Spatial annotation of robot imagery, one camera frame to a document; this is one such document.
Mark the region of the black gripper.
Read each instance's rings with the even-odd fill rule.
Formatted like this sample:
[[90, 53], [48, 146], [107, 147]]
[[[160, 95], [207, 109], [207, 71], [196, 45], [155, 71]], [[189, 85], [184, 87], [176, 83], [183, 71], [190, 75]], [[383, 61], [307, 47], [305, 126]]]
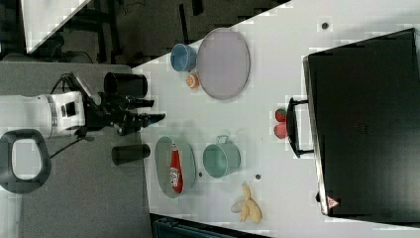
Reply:
[[92, 97], [82, 95], [85, 124], [82, 135], [100, 131], [104, 127], [114, 127], [120, 136], [137, 132], [141, 127], [149, 127], [165, 118], [165, 114], [137, 114], [132, 109], [153, 107], [153, 100], [132, 96], [100, 93], [102, 102], [97, 105]]

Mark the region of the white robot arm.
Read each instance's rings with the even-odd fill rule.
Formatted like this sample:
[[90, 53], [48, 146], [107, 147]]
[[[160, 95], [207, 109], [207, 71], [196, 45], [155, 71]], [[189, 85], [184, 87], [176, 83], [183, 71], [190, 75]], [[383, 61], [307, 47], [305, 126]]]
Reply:
[[24, 194], [37, 190], [52, 171], [47, 140], [114, 127], [123, 136], [161, 121], [162, 114], [137, 114], [151, 100], [102, 96], [96, 103], [78, 91], [37, 96], [1, 97], [1, 187]]

